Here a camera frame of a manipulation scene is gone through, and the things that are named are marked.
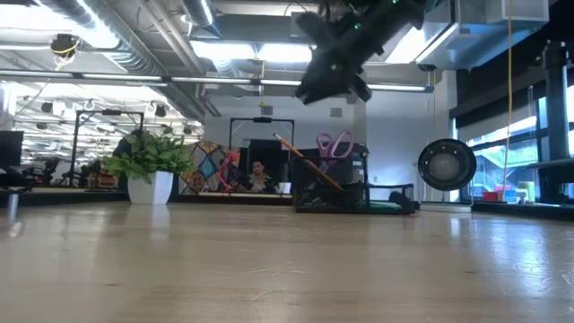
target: wooden table surface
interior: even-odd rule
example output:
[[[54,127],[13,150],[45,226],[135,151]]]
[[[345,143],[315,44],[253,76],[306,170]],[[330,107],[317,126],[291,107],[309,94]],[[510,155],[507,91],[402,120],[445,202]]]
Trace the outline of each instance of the wooden table surface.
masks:
[[[0,219],[0,322],[574,322],[574,226],[129,203]]]

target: potted plant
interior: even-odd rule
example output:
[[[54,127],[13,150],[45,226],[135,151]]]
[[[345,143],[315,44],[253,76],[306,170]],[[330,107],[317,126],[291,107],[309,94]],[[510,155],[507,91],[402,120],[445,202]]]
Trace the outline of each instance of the potted plant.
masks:
[[[170,198],[173,174],[192,171],[194,163],[184,145],[184,137],[156,135],[144,131],[128,135],[131,153],[104,158],[104,168],[119,178],[127,176],[127,190],[133,204],[166,204]]]

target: light fixture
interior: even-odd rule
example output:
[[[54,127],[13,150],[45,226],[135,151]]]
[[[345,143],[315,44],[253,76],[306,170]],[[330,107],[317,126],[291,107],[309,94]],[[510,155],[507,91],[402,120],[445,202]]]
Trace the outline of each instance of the light fixture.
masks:
[[[261,80],[261,85],[299,86],[301,81]]]
[[[173,82],[206,83],[206,84],[251,84],[249,79],[223,77],[172,77]]]
[[[44,102],[44,103],[42,103],[40,109],[41,109],[42,112],[44,112],[44,113],[52,113],[52,111],[54,110],[54,103],[52,103],[52,102]]]
[[[183,127],[183,134],[184,135],[191,135],[193,133],[193,130],[191,130],[191,127],[186,125],[185,127]]]
[[[298,44],[264,44],[257,53],[257,58],[275,63],[308,63],[311,57],[309,46]]]
[[[430,46],[428,46],[417,58],[414,59],[415,62],[421,63],[426,57],[428,57],[433,51],[435,51],[445,40],[453,34],[453,32],[458,30],[458,23],[453,23],[438,39],[436,39]]]
[[[50,72],[50,71],[19,71],[19,70],[0,70],[3,76],[27,76],[27,77],[47,77],[47,78],[74,78],[71,73]]]
[[[110,125],[103,125],[103,124],[98,124],[96,126],[96,129],[101,129],[104,131],[108,131],[108,132],[116,132],[116,128]]]
[[[429,90],[426,86],[413,85],[368,84],[367,86],[373,91],[426,92]]]
[[[164,118],[165,116],[167,116],[165,106],[163,104],[158,104],[155,107],[155,117]]]
[[[161,81],[161,76],[130,75],[130,74],[83,74],[84,78],[96,80],[120,80],[120,81]]]
[[[203,41],[190,41],[190,43],[199,57],[212,60],[255,58],[255,50],[249,44]]]
[[[396,44],[385,60],[389,64],[408,64],[414,61],[424,50],[424,31],[412,27]]]

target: black pillar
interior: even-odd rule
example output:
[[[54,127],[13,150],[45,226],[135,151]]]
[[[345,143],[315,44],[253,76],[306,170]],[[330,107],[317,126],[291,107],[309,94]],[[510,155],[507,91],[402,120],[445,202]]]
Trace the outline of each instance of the black pillar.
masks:
[[[568,64],[568,50],[565,45],[559,41],[549,41],[544,50],[544,68],[546,69],[546,117],[548,118],[551,161],[570,157],[566,64]]]

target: red object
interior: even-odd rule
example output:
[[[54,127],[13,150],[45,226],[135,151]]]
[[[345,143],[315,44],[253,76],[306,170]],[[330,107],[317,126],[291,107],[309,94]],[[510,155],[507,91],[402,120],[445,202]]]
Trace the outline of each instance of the red object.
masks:
[[[483,192],[483,200],[484,201],[498,201],[499,200],[499,193],[498,192]]]
[[[227,168],[227,165],[229,165],[230,162],[236,162],[238,160],[239,160],[239,153],[227,152],[227,158],[225,159],[225,161],[223,161],[223,165],[217,170],[217,178],[225,186],[226,192],[230,191],[231,186],[227,183],[227,181],[225,181],[225,179],[222,176],[222,173]]]

